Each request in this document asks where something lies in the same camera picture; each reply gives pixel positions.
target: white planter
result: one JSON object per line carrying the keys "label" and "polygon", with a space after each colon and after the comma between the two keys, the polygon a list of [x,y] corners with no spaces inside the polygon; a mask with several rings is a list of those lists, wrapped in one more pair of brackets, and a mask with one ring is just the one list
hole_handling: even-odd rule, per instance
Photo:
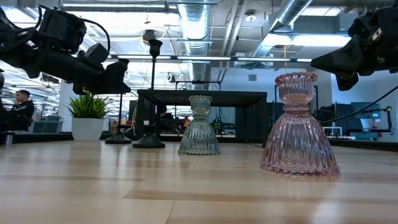
{"label": "white planter", "polygon": [[98,141],[102,126],[102,119],[72,118],[72,136],[75,141]]}

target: black table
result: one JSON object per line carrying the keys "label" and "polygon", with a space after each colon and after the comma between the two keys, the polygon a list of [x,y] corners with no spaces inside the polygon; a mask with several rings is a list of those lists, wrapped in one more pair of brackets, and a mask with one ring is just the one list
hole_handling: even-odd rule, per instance
{"label": "black table", "polygon": [[[136,131],[141,138],[144,134],[144,115],[148,113],[145,109],[144,100],[150,100],[150,90],[137,90],[137,124]],[[246,122],[248,114],[247,108],[253,104],[261,104],[261,136],[262,143],[265,144],[268,138],[268,115],[266,109],[267,93],[266,92],[247,92],[247,91],[208,91],[208,90],[154,90],[152,102],[155,105],[174,105],[174,106],[189,106],[189,97],[195,95],[210,96],[213,98],[211,106],[217,107],[235,107],[245,108],[243,115],[244,129],[248,130],[248,123]],[[244,142],[250,136],[244,136]]]}

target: ribbed glass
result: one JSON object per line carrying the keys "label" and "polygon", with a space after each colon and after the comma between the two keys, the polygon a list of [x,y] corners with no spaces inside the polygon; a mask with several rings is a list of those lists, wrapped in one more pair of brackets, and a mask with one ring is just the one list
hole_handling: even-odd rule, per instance
{"label": "ribbed glass", "polygon": [[317,78],[309,72],[288,73],[276,78],[285,113],[269,135],[261,161],[263,169],[301,175],[340,173],[325,132],[308,112]]}
{"label": "ribbed glass", "polygon": [[178,153],[194,156],[220,154],[216,133],[207,120],[212,97],[190,96],[189,100],[193,110],[193,121],[184,132]]}

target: table surface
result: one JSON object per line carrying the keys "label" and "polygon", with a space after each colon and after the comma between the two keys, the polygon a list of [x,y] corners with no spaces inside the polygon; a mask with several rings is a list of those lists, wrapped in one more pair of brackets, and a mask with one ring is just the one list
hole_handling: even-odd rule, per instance
{"label": "table surface", "polygon": [[[138,90],[139,95],[145,95],[149,100],[150,90]],[[247,107],[258,101],[266,101],[266,92],[249,91],[208,91],[208,90],[154,90],[153,102],[165,105],[189,106],[189,96],[211,96],[211,106]]]}
{"label": "table surface", "polygon": [[262,149],[180,156],[103,142],[0,147],[0,223],[398,223],[398,154],[334,147],[341,175],[283,176]]}

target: fluorescent light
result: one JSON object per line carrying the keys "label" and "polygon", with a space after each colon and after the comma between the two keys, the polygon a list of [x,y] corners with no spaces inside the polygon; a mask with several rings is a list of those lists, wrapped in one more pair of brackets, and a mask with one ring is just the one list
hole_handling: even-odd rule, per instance
{"label": "fluorescent light", "polygon": [[297,59],[297,62],[311,62],[312,61],[312,59],[309,59],[309,58],[298,58]]}
{"label": "fluorescent light", "polygon": [[344,47],[350,37],[342,35],[298,35],[293,38],[292,45],[306,47]]}
{"label": "fluorescent light", "polygon": [[[152,59],[150,55],[118,55],[118,58],[125,58],[125,59]],[[157,60],[170,60],[170,56],[158,56]]]}
{"label": "fluorescent light", "polygon": [[[160,5],[153,4],[82,4],[82,3],[65,3],[63,7],[159,7]],[[176,9],[176,6],[169,6],[171,9]]]}
{"label": "fluorescent light", "polygon": [[231,60],[231,57],[207,57],[207,56],[178,56],[179,60]]}
{"label": "fluorescent light", "polygon": [[306,7],[301,16],[337,16],[344,10],[345,7],[325,7],[325,6],[311,6]]}
{"label": "fluorescent light", "polygon": [[293,39],[290,39],[287,35],[279,34],[268,34],[262,41],[265,46],[276,46],[276,45],[296,45],[306,47],[343,47],[350,37],[342,35],[296,35]]}
{"label": "fluorescent light", "polygon": [[238,57],[237,60],[244,62],[290,62],[290,58],[272,58],[272,57],[264,57],[264,58],[246,58],[246,57]]}
{"label": "fluorescent light", "polygon": [[291,45],[292,40],[287,35],[268,34],[262,44],[267,46]]}

